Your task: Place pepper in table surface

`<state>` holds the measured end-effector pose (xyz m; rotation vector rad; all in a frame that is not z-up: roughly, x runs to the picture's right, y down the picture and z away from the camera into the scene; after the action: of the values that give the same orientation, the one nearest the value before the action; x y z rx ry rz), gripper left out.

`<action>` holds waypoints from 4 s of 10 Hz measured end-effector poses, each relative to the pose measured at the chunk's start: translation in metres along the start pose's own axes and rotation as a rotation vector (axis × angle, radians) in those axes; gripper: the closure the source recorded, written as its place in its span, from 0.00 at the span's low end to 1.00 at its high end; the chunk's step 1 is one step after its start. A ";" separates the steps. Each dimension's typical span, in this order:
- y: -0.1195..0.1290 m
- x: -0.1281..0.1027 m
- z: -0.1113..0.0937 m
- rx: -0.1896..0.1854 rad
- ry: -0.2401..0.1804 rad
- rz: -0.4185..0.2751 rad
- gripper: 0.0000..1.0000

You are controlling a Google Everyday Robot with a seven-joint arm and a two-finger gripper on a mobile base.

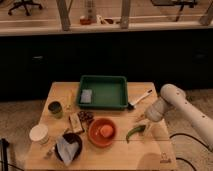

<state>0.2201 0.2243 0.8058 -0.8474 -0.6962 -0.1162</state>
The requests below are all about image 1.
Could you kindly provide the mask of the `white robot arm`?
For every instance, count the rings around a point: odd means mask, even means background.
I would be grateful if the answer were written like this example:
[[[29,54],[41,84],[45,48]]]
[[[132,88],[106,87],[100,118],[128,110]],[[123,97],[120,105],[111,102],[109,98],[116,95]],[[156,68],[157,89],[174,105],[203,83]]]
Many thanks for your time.
[[[159,98],[145,110],[144,114],[148,120],[159,122],[172,107],[181,112],[208,149],[213,151],[213,119],[193,106],[186,99],[186,93],[179,87],[173,84],[163,85]]]

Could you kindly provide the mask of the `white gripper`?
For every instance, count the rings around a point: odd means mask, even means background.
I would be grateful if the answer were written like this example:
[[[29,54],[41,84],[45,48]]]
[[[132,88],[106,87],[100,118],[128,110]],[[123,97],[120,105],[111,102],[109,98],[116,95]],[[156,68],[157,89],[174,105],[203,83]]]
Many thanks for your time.
[[[152,122],[159,122],[163,119],[164,114],[168,112],[170,108],[171,105],[163,98],[159,97],[145,110],[145,116]]]

